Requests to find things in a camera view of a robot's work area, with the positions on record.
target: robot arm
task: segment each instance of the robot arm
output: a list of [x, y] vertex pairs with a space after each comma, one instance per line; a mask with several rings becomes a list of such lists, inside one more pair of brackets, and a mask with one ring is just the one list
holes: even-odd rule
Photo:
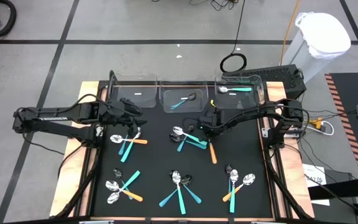
[[[282, 110], [281, 114], [276, 113], [277, 108]], [[224, 117], [224, 111], [215, 108], [212, 113], [207, 112], [205, 116], [200, 117], [199, 122], [200, 128], [210, 138], [223, 134], [240, 122], [259, 118], [273, 118], [278, 123], [274, 128], [263, 133], [266, 140], [265, 145], [280, 149], [284, 147], [284, 135], [290, 127], [302, 127], [302, 111], [303, 109], [298, 101], [282, 99], [276, 102], [268, 101], [263, 105], [243, 110], [227, 121]]]
[[[87, 96], [95, 97], [96, 101], [80, 103]], [[97, 147], [98, 139], [103, 133], [102, 125], [127, 126], [129, 134], [133, 136], [137, 133], [137, 127], [146, 123], [134, 118], [140, 115], [140, 108], [127, 99], [104, 102], [97, 96], [87, 94], [68, 108], [19, 108], [13, 115], [15, 120], [12, 128], [17, 133], [42, 131], [76, 138], [87, 147]], [[92, 125], [76, 128], [54, 121], [74, 121], [78, 124]]]

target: clear plastic bin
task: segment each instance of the clear plastic bin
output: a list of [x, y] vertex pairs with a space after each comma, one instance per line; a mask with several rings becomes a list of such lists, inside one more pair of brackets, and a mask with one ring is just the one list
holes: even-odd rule
[[221, 109], [246, 109], [265, 102], [262, 79], [258, 75], [250, 77], [215, 78], [215, 105]]
[[140, 108], [153, 108], [157, 101], [157, 76], [154, 74], [146, 75], [113, 75], [112, 98], [130, 99]]
[[207, 82], [162, 80], [160, 102], [166, 113], [201, 112], [208, 102]]

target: white paper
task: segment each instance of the white paper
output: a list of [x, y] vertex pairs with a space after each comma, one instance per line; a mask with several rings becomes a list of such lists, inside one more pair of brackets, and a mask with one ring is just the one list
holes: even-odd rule
[[[312, 178], [314, 181], [320, 183], [321, 185], [327, 184], [326, 182], [326, 175], [324, 174], [324, 167], [315, 167], [312, 165], [308, 165], [308, 164], [302, 164], [303, 165], [303, 171], [305, 172], [305, 174]], [[314, 183], [313, 181], [306, 179], [306, 184], [308, 187], [314, 187], [317, 186], [316, 183]], [[329, 200], [328, 199], [324, 199], [324, 200], [312, 200], [311, 203], [315, 203], [318, 205], [326, 205], [329, 206]]]

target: orange striped mat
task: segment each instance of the orange striped mat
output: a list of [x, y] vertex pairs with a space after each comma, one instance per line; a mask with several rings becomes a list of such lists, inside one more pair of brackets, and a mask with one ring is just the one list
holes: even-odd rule
[[358, 104], [358, 73], [325, 74], [328, 88], [338, 110], [347, 140], [358, 165], [358, 120], [357, 115], [347, 114]]

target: gray floor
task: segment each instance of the gray floor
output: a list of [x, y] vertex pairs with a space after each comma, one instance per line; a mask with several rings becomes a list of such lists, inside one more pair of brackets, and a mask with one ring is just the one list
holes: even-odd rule
[[[18, 17], [12, 32], [2, 40], [59, 40], [74, 0], [12, 0]], [[248, 0], [239, 38], [282, 40], [295, 0]], [[358, 26], [358, 1], [347, 0]], [[188, 0], [79, 0], [68, 40], [157, 40], [235, 38], [241, 5], [216, 12], [209, 3], [191, 6]], [[337, 17], [352, 40], [357, 40], [339, 0], [302, 1], [299, 12], [327, 12]], [[0, 6], [1, 18], [7, 8]], [[0, 44], [0, 206], [23, 140], [12, 127], [12, 114], [20, 106], [35, 106], [59, 41], [45, 44]], [[248, 69], [270, 67], [280, 60], [281, 45], [238, 45], [248, 58]], [[121, 75], [154, 73], [159, 80], [213, 80], [219, 63], [231, 50], [224, 44], [64, 45], [44, 106], [66, 106], [78, 96], [80, 83], [103, 80], [113, 69]], [[228, 62], [227, 69], [239, 66]], [[358, 72], [358, 45], [353, 45], [323, 72], [307, 83], [303, 105], [309, 110], [336, 111], [325, 72]], [[358, 168], [339, 118], [329, 120], [332, 137], [309, 134], [316, 155], [336, 170]], [[34, 142], [64, 151], [66, 139], [37, 133]], [[5, 222], [47, 218], [62, 157], [30, 147], [6, 212]], [[322, 165], [313, 159], [316, 165]]]

